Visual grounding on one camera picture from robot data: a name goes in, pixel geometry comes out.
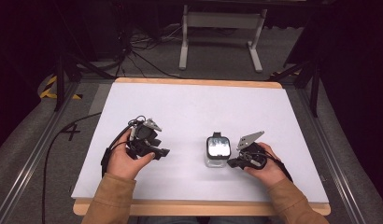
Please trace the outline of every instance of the white tabletop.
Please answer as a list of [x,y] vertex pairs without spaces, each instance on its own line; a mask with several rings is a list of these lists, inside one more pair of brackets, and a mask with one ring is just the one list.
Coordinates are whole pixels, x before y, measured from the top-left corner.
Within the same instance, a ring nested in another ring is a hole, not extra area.
[[163,129],[159,147],[171,151],[139,173],[135,199],[268,202],[260,181],[241,169],[204,163],[206,139],[213,132],[230,139],[234,158],[241,136],[264,131],[259,141],[272,146],[307,199],[328,202],[285,90],[147,83],[113,83],[73,198],[93,197],[105,149],[139,115]]

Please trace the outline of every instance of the aluminum rail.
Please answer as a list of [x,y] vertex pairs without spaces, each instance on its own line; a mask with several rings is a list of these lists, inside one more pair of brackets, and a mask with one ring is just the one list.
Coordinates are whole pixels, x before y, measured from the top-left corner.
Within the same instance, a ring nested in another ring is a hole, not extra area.
[[299,97],[302,99],[303,107],[308,114],[309,120],[314,126],[316,133],[319,136],[320,143],[323,147],[323,156],[328,164],[328,167],[331,171],[333,180],[335,185],[337,186],[337,190],[340,193],[340,196],[343,200],[343,203],[347,209],[348,215],[354,224],[364,224],[366,223],[361,209],[357,205],[355,201],[354,195],[351,192],[349,187],[349,183],[346,175],[341,169],[337,159],[333,153],[332,147],[329,144],[328,138],[326,137],[325,132],[322,129],[322,126],[319,122],[319,119],[313,117],[310,107],[309,107],[309,99],[305,90],[297,90]]
[[63,105],[59,108],[57,112],[54,112],[49,120],[48,125],[37,141],[34,150],[28,158],[28,161],[25,163],[21,169],[16,181],[13,184],[13,187],[9,191],[7,197],[2,202],[0,206],[0,223],[6,223],[8,218],[11,215],[14,207],[16,206],[18,200],[22,196],[23,191],[29,183],[37,165],[40,162],[42,156],[47,152],[48,146],[51,139],[53,138],[53,132],[59,123],[59,120],[67,106],[67,104],[72,99],[72,96],[75,94],[78,84],[75,82],[69,83],[68,89],[65,94],[65,99]]

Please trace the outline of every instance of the wooden table edge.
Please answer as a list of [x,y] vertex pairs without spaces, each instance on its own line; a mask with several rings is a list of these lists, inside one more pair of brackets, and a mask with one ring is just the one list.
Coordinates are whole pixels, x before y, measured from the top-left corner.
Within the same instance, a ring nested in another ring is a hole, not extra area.
[[282,89],[281,84],[278,82],[266,81],[119,77],[115,80],[115,83],[178,84]]
[[[73,211],[84,216],[92,199],[76,199]],[[328,203],[310,203],[312,209],[323,216],[331,213]],[[133,200],[130,216],[275,216],[271,203],[208,202],[208,201],[156,201]]]

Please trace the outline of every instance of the sleeve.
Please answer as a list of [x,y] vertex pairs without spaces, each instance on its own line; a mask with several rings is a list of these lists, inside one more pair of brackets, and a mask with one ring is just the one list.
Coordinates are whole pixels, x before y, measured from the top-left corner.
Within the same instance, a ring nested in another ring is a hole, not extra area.
[[127,223],[135,183],[106,173],[81,223]]
[[329,223],[311,208],[306,196],[288,178],[276,183],[268,193],[277,214],[285,223]]

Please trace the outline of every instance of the hand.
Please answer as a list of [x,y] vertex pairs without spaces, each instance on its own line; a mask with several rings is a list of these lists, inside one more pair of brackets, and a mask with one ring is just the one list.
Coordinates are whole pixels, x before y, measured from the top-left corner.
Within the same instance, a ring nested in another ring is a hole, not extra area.
[[[280,161],[279,157],[274,154],[270,146],[266,145],[265,143],[258,143],[258,145],[263,147],[266,152],[270,153],[274,158]],[[261,170],[245,167],[244,171],[250,175],[255,176],[256,178],[259,178],[267,188],[270,188],[284,178],[287,178],[279,166],[271,159],[267,159],[266,165]]]
[[106,172],[111,175],[133,180],[139,171],[153,160],[155,155],[154,152],[151,152],[138,160],[133,160],[127,154],[129,148],[127,148],[126,143],[124,143],[128,141],[130,134],[131,130],[127,130],[116,142],[116,147],[112,149]]

